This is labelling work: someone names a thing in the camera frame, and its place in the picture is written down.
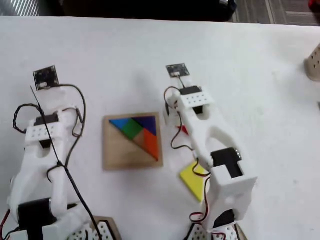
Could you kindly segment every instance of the perforated plastic part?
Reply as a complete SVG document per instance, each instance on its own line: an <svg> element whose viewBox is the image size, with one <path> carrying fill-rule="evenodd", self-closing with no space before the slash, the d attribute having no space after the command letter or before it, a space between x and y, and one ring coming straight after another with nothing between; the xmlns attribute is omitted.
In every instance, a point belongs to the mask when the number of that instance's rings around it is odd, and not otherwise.
<svg viewBox="0 0 320 240"><path fill-rule="evenodd" d="M211 104L213 102L211 96L204 91L181 96L182 107L186 109Z"/></svg>
<svg viewBox="0 0 320 240"><path fill-rule="evenodd" d="M226 240L238 240L237 233L232 226L220 228L219 230L215 230L214 233L224 233ZM212 235L212 233L206 232L201 225L195 224L187 240L211 240ZM213 239L224 240L224 236L222 234L214 234Z"/></svg>
<svg viewBox="0 0 320 240"><path fill-rule="evenodd" d="M108 225L105 222L103 222L103 221L99 222L98 228L100 230L100 233L102 235L103 240L113 240L114 239L110 233ZM94 230L92 234L93 234L93 238L92 238L93 240L99 240L99 236L98 236L96 230Z"/></svg>
<svg viewBox="0 0 320 240"><path fill-rule="evenodd" d="M105 222L103 221L99 222L98 228L100 230L103 240L114 240L114 238L110 233L108 225ZM86 239L99 240L97 231L96 230L92 231L92 229L88 224L85 225L81 230L74 232L68 237L68 240L86 240Z"/></svg>
<svg viewBox="0 0 320 240"><path fill-rule="evenodd" d="M52 138L63 138L64 126L60 122L47 124ZM48 140L49 135L45 125L30 126L27 128L25 142L27 144Z"/></svg>

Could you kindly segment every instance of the wooden tangram board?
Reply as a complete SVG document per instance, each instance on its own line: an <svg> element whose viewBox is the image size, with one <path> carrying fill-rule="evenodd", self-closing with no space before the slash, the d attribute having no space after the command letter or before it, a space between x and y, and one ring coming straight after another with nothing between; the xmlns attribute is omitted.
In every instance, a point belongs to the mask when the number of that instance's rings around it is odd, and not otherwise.
<svg viewBox="0 0 320 240"><path fill-rule="evenodd" d="M160 119L157 112L104 117L104 170L162 166Z"/></svg>

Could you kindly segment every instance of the wire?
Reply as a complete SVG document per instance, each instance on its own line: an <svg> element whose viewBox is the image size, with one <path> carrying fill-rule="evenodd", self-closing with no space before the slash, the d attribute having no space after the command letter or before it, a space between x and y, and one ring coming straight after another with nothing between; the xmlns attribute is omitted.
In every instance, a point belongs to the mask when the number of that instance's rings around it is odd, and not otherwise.
<svg viewBox="0 0 320 240"><path fill-rule="evenodd" d="M36 108L39 111L39 107L37 105L35 105L35 104L32 104L32 103L22 104L15 110L14 117L13 117L13 128L15 130L17 130L18 132L22 133L22 134L26 134L27 133L27 129L21 130L17 126L17 118L18 118L18 114L19 114L20 110L22 108L24 108L24 107L33 107L33 108Z"/></svg>
<svg viewBox="0 0 320 240"><path fill-rule="evenodd" d="M70 172L69 172L69 169L67 168L66 165L64 165L64 164L59 160L59 157L58 157L58 154L57 154L55 145L54 145L54 141L52 140L52 137L51 137L51 135L50 135L50 131L49 131L49 128L48 128L48 125L47 125L47 121L46 121L45 114L44 114L44 112L43 112L43 110L42 110L42 108L41 108L41 105L40 105L40 103L39 103L39 101L38 101L38 99L37 99L37 96L36 96L36 94L35 94L35 92L34 92L34 90L33 90L32 87L31 87L31 90L32 90L32 93L33 93L33 95L34 95L37 103L38 103L38 108L37 108L37 109L39 110L39 112L40 112L40 114L41 114L41 117L42 117L42 119L43 119L43 122L44 122L44 125L45 125L45 128L46 128L46 131L47 131L47 133L48 133L48 136L49 136L49 139L50 139L50 142L51 142L51 145L52 145L52 148L53 148L53 151L54 151L54 153L55 153L56 160L57 160L56 166L54 166L54 167L52 167L51 169L49 169L49 170L47 171L47 173L46 173L46 174L47 174L47 177L48 177L48 180L50 181L48 174L49 174L49 172L50 172L51 170L56 169L56 168L58 168L58 167L63 167L63 168L64 168L64 171L65 171L66 175L68 176L68 178L69 178L69 180L70 180L70 182L71 182L71 184L72 184L72 186L73 186L73 189L74 189L75 193L77 194L78 198L80 199L80 202L83 204L85 210L88 212L88 214L89 214L89 216L90 216L90 219L91 219L91 221L92 221L92 223L93 223L93 225L94 225L94 228L95 228L95 230L96 230L96 232L97 232L97 234L98 234L98 236L99 236L99 239L102 240L102 235L101 235L101 233L100 233L100 231L99 231L99 228L98 228L98 225L97 225L97 223L96 223L96 221L95 221L95 218L94 218L92 212L90 211L90 209L89 209L86 201L85 201L84 198L82 197L82 195L81 195L81 193L80 193L80 191L79 191L79 189L78 189L78 187L77 187L77 185L76 185L76 183L75 183L72 175L71 175ZM84 110L83 112L84 112L84 114L83 114L83 123L85 123L85 120L86 120L86 111ZM84 128L84 124L82 124L82 129L81 129L81 133L80 133L80 134L82 134L83 128Z"/></svg>
<svg viewBox="0 0 320 240"><path fill-rule="evenodd" d="M166 103L171 109L175 109L174 107L170 106L170 104L168 103L168 101L167 101L167 99L166 99L167 92L168 92L170 89L175 89L175 90L179 91L179 93L181 93L181 91L180 91L179 88L177 88L177 87L175 87L175 86L170 86L170 87L168 87L168 88L164 91L163 98L164 98L165 103Z"/></svg>
<svg viewBox="0 0 320 240"><path fill-rule="evenodd" d="M182 87L185 89L186 86L185 86L184 83L182 82L180 75L178 75L178 78L179 78L179 80L180 80L180 83L182 84Z"/></svg>
<svg viewBox="0 0 320 240"><path fill-rule="evenodd" d="M9 215L10 215L10 209L8 209L6 211L6 213L5 213L5 215L4 215L3 219L2 219L2 222L0 224L0 238L1 238L1 240L4 240L4 236L3 236L4 225L5 225L8 217L9 217Z"/></svg>
<svg viewBox="0 0 320 240"><path fill-rule="evenodd" d="M196 172L195 170L196 170L196 168L197 168L198 165L199 165L199 158L196 159L196 165L194 165L193 168L192 168L192 172L193 172L195 175L197 175L197 176L199 176L199 177L202 177L202 178L206 178L206 177L208 177L208 176L211 175L210 172L207 173L207 174L202 174L202 173Z"/></svg>
<svg viewBox="0 0 320 240"><path fill-rule="evenodd" d="M207 188L207 184L208 184L208 181L209 181L210 178L211 178L211 177L208 177L208 178L205 180L205 183L204 183L205 212L203 213L203 212L201 212L201 211L197 211L197 212L191 213L190 216L189 216L189 219L190 219L190 221L191 221L193 224L200 224L200 223L202 223L204 220L206 220L206 218L208 217L210 207L209 207L209 204L208 204L206 188ZM203 217L200 218L200 219L197 219L197 220L193 220L193 219L192 219L193 216L203 216Z"/></svg>
<svg viewBox="0 0 320 240"><path fill-rule="evenodd" d="M178 88L175 87L175 86L170 86L170 87L168 87L168 88L164 91L164 94L163 94L163 98L164 98L165 103L166 103L171 109L174 109L174 110L175 110L176 107L170 106L170 104L168 103L168 101L167 101L167 99L166 99L166 94L167 94L168 90L170 90L170 89L175 89L175 90L179 91L180 93L181 93L181 91L180 91L180 89L178 89ZM174 143L175 139L178 137L178 135L181 133L181 131L182 131L182 126L183 126L180 112L179 112L179 111L176 111L176 112L177 112L177 114L178 114L178 116L179 116L179 119L180 119L180 127L178 128L178 132L177 132L177 133L174 135L174 137L172 138L171 143L170 143L170 146L171 146L171 148L174 149L174 150L181 149L181 148L188 148L190 151L193 151L193 149L192 149L190 146L188 146L188 145L173 146L173 143Z"/></svg>
<svg viewBox="0 0 320 240"><path fill-rule="evenodd" d="M77 145L80 137L82 137L83 132L84 132L84 129L85 129L86 119L87 119L87 104L86 104L86 99L85 99L84 94L82 93L82 91L80 90L80 88L78 88L76 85L73 85L73 84L59 84L59 85L56 85L56 86L52 86L52 88L60 88L60 87L72 87L72 88L75 88L75 89L79 92L79 94L80 94L80 96L81 96L81 98L82 98L82 102L83 102L82 128L81 128L80 134L78 135L78 137L77 137L76 140L74 141L72 147L70 148L70 151L69 151L68 155L66 156L65 166L68 167L71 154L72 154L73 150L75 149L75 147L76 147L76 145Z"/></svg>
<svg viewBox="0 0 320 240"><path fill-rule="evenodd" d="M182 148L188 148L190 151L193 151L193 149L192 149L190 146L188 146L188 145L173 146L174 141L175 141L175 139L178 137L178 135L181 133L181 131L182 131L182 126L183 126L180 112L177 111L177 114L178 114L179 119L180 119L180 127L179 127L179 129L178 129L178 132L174 135L174 137L173 137L172 140L171 140L171 144L170 144L170 145L171 145L171 148L174 149L174 150L182 149Z"/></svg>
<svg viewBox="0 0 320 240"><path fill-rule="evenodd" d="M19 231L19 230L20 230L20 227L17 227L16 229L14 229L14 230L12 230L12 231L8 232L8 233L6 234L6 236L5 236L4 240L8 240L8 239L9 239L9 237L10 237L10 234L13 234L13 233L15 233L15 232L17 232L17 231Z"/></svg>
<svg viewBox="0 0 320 240"><path fill-rule="evenodd" d="M67 111L67 110L75 110L75 113L76 113L75 123L74 123L74 126L73 126L73 128L72 128L72 133L71 133L72 136L74 136L75 138L81 137L80 134L75 133L75 129L76 129L76 126L77 126L77 124L78 124L78 119L79 119L80 123L82 123L82 124L84 123L84 120L83 120L82 117L81 117L81 113L80 113L79 108L68 107L68 108L66 108L66 109L63 109L62 112L65 112L65 111Z"/></svg>
<svg viewBox="0 0 320 240"><path fill-rule="evenodd" d="M236 237L237 237L238 239L240 239L240 235L239 235L239 230L238 230L237 224L234 225L234 229L235 229Z"/></svg>

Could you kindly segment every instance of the orange triangle piece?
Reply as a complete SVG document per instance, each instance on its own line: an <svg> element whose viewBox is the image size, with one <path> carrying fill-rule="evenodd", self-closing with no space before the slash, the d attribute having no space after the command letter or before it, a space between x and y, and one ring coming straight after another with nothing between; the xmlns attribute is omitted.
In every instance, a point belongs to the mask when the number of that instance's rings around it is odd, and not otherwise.
<svg viewBox="0 0 320 240"><path fill-rule="evenodd" d="M158 161L158 140L146 128L143 129L144 149Z"/></svg>

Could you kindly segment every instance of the floor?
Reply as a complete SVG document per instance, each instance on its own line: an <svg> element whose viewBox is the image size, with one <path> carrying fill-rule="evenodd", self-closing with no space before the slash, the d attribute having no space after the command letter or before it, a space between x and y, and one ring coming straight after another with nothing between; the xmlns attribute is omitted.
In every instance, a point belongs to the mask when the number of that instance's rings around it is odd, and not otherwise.
<svg viewBox="0 0 320 240"><path fill-rule="evenodd" d="M230 22L320 26L320 13L313 13L308 0L236 0Z"/></svg>

